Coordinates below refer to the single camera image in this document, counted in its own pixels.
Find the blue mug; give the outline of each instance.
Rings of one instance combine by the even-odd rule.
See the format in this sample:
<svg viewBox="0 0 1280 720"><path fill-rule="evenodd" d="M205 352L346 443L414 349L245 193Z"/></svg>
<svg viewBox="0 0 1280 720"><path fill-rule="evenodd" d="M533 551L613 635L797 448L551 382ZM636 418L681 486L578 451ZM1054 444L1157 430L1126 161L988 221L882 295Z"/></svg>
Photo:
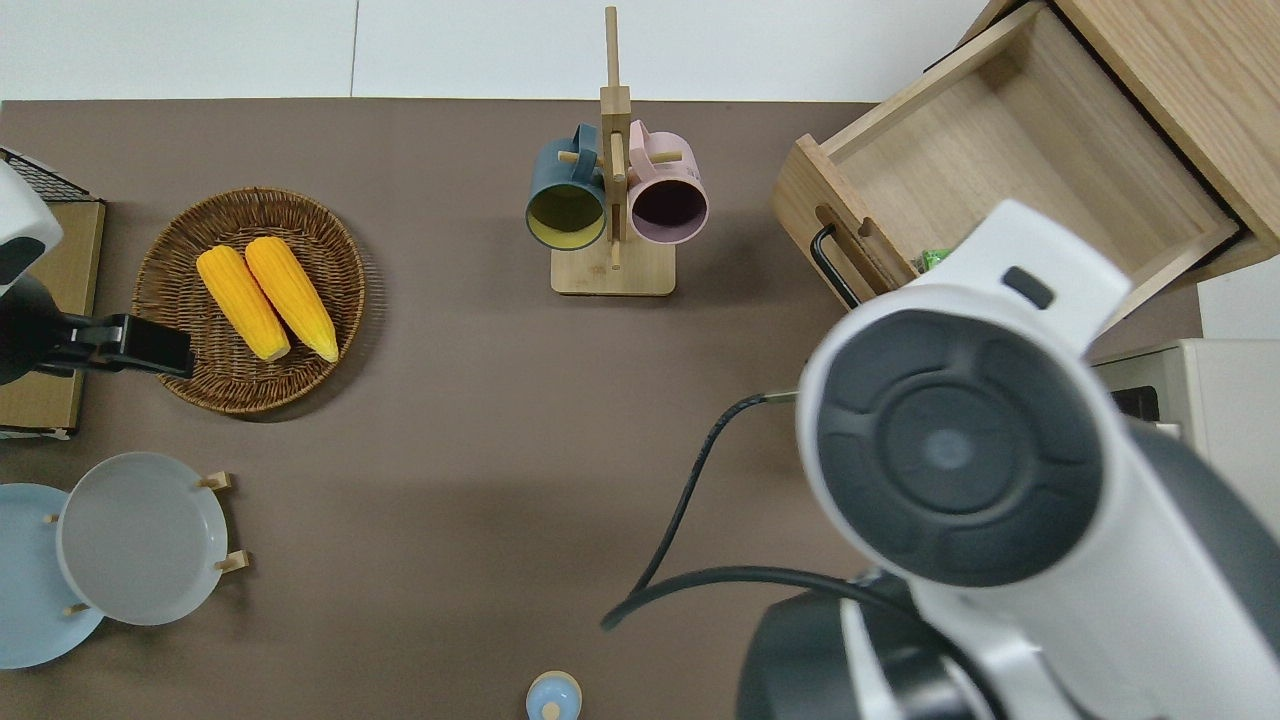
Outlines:
<svg viewBox="0 0 1280 720"><path fill-rule="evenodd" d="M572 138L543 146L525 206L529 232L552 250L581 250L604 234L604 177L596 168L600 131L579 124ZM575 152L566 163L561 152Z"/></svg>

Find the plate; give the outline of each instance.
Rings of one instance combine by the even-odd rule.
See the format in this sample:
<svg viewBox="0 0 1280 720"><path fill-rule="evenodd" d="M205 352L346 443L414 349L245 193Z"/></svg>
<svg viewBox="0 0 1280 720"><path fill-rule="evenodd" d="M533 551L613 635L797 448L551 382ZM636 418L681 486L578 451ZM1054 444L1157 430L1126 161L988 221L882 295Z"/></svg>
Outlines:
<svg viewBox="0 0 1280 720"><path fill-rule="evenodd" d="M292 333L288 355L260 360L205 290L196 272L201 252L229 245L243 254L253 238L268 234L289 246L320 295L338 336L338 363L351 348L365 313L365 266L342 222L288 190L215 195L169 223L143 258L133 288L133 314L191 334L195 375L161 375L160 382L192 405L228 415L274 410L315 389L337 368Z"/></svg>
<svg viewBox="0 0 1280 720"><path fill-rule="evenodd" d="M201 475L155 452L99 462L67 498L58 562L67 583L108 618L161 625L214 592L227 519Z"/></svg>
<svg viewBox="0 0 1280 720"><path fill-rule="evenodd" d="M58 528L67 493L31 483L0 484L0 670L31 667L72 651L102 621L79 602L58 566Z"/></svg>

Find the green packet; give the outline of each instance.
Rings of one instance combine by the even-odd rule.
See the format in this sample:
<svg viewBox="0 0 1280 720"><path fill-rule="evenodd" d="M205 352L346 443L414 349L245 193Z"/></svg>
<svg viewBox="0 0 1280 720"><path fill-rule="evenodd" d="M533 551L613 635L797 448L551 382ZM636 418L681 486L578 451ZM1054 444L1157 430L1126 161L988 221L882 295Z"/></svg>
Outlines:
<svg viewBox="0 0 1280 720"><path fill-rule="evenodd" d="M922 273L928 273L933 268L937 268L938 263L945 260L947 255L951 255L950 250L925 250L919 258L916 258L915 269Z"/></svg>

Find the mug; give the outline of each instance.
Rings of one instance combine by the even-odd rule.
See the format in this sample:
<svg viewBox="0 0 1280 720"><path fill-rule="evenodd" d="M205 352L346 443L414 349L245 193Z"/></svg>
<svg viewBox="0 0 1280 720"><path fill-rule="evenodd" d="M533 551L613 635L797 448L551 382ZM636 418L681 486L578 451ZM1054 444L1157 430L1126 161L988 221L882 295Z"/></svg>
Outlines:
<svg viewBox="0 0 1280 720"><path fill-rule="evenodd" d="M595 167L600 131L579 124L572 138L548 142L534 163L525 224L552 250L580 250L604 234L604 179ZM561 161L576 152L573 163Z"/></svg>
<svg viewBox="0 0 1280 720"><path fill-rule="evenodd" d="M650 133L641 120L631 123L627 217L640 237L663 245L685 242L707 224L703 190L694 151L671 132ZM654 163L650 155L680 152L680 160Z"/></svg>

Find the brown tabletop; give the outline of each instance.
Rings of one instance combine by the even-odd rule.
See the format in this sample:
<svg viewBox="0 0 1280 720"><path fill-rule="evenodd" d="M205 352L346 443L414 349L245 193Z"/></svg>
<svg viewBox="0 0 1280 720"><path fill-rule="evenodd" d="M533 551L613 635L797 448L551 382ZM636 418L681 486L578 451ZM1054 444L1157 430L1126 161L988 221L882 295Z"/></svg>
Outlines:
<svg viewBox="0 0 1280 720"><path fill-rule="evenodd" d="M859 109L637 102L691 142L712 217L678 250L672 297L604 299L556 295L522 220L538 147L593 102L5 102L0 142L110 202L99 313L128 309L175 214L250 184L337 213L371 287L352 356L274 421L99 375L78 437L0 443L0 482L64 489L132 450L229 470L224 505L256 560L186 619L108 620L60 660L0 673L0 717L515 719L557 667L588 719L731 716L755 623L790 592L690 591L613 633L596 623L712 421L794 386L840 316L768 197L796 137ZM763 406L730 427L663 574L861 568L810 497L791 419Z"/></svg>

